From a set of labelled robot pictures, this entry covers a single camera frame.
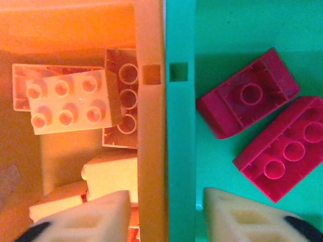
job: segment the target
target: toy brick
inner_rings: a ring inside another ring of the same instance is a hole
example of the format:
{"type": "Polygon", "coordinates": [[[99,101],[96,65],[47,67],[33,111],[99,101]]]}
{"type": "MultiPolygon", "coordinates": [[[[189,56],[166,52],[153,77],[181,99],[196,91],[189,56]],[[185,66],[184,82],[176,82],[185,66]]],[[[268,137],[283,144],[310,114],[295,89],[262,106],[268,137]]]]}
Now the toy brick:
{"type": "Polygon", "coordinates": [[[298,97],[233,161],[274,203],[323,160],[323,100],[298,97]]]}
{"type": "Polygon", "coordinates": [[[29,216],[36,223],[52,214],[64,211],[84,203],[87,191],[85,181],[60,186],[29,208],[29,216]]]}
{"type": "Polygon", "coordinates": [[[196,101],[218,139],[249,128],[292,100],[300,87],[274,48],[196,101]]]}
{"type": "Polygon", "coordinates": [[[82,178],[88,186],[87,200],[106,194],[129,190],[131,203],[138,206],[138,168],[136,150],[116,150],[102,153],[87,162],[82,169],[82,178]]]}
{"type": "Polygon", "coordinates": [[[204,213],[210,242],[310,242],[323,238],[293,213],[215,188],[204,191],[204,213]],[[303,227],[297,229],[288,221],[291,218],[303,227]]]}
{"type": "Polygon", "coordinates": [[[105,69],[117,73],[122,123],[102,131],[102,146],[137,149],[138,68],[135,49],[107,49],[105,69]]]}
{"type": "Polygon", "coordinates": [[[130,218],[128,191],[118,191],[43,218],[16,241],[126,242],[130,218]]]}
{"type": "Polygon", "coordinates": [[[116,83],[116,74],[97,70],[27,81],[26,93],[35,134],[120,124],[118,90],[107,89],[107,82],[116,83]]]}
{"type": "Polygon", "coordinates": [[[13,106],[15,111],[30,111],[26,95],[26,81],[79,72],[101,70],[103,67],[56,66],[56,65],[12,65],[13,106]]]}

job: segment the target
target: black tip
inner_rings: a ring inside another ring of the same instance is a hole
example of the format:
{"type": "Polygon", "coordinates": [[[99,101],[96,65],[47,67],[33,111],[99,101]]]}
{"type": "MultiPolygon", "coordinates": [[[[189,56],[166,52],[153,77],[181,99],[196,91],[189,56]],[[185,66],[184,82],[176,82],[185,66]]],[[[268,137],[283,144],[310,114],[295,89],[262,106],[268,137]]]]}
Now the black tip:
{"type": "Polygon", "coordinates": [[[33,226],[26,232],[24,232],[18,239],[16,239],[15,242],[32,242],[50,225],[51,222],[44,222],[36,226],[33,226]]]}
{"type": "Polygon", "coordinates": [[[285,216],[284,220],[309,241],[323,242],[323,233],[308,222],[292,216],[285,216]]]}

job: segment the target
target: square slot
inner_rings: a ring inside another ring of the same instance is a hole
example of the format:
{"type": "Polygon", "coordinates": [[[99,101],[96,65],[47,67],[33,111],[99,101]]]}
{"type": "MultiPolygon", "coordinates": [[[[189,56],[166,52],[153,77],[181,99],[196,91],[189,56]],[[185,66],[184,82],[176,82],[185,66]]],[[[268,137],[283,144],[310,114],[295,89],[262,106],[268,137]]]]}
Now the square slot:
{"type": "Polygon", "coordinates": [[[171,82],[188,81],[188,63],[170,63],[171,82]]]}
{"type": "Polygon", "coordinates": [[[50,240],[50,242],[89,242],[90,239],[89,237],[84,237],[84,236],[60,236],[60,237],[56,237],[52,240],[50,240]]]}
{"type": "Polygon", "coordinates": [[[142,67],[144,85],[160,84],[160,65],[145,65],[142,67]]]}
{"type": "Polygon", "coordinates": [[[240,224],[269,224],[269,221],[256,210],[231,210],[232,216],[240,224]]]}
{"type": "Polygon", "coordinates": [[[252,242],[292,242],[287,235],[278,231],[249,231],[247,232],[248,238],[252,242]]]}
{"type": "Polygon", "coordinates": [[[102,220],[100,214],[85,214],[74,217],[65,228],[95,228],[102,220]]]}

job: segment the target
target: green plastic bin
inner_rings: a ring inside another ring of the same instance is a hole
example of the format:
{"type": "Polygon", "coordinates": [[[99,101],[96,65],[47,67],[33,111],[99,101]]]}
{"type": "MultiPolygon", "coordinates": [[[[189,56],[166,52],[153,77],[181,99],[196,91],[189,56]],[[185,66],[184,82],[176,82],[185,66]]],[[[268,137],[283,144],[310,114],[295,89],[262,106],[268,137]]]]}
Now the green plastic bin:
{"type": "Polygon", "coordinates": [[[301,96],[323,97],[323,2],[172,0],[166,31],[170,242],[207,241],[205,187],[289,210],[322,231],[323,165],[274,204],[232,163],[287,105],[218,140],[195,100],[271,47],[301,86],[301,96]]]}

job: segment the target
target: red toy brick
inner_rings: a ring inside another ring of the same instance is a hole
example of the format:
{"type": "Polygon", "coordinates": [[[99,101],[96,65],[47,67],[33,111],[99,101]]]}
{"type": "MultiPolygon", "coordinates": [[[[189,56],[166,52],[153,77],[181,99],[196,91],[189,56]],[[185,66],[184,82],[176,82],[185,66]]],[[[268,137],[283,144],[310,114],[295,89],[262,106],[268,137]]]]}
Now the red toy brick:
{"type": "Polygon", "coordinates": [[[299,97],[233,161],[274,203],[323,161],[323,99],[299,97]]]}
{"type": "Polygon", "coordinates": [[[196,101],[218,139],[249,128],[292,100],[300,87],[274,48],[196,101]]]}

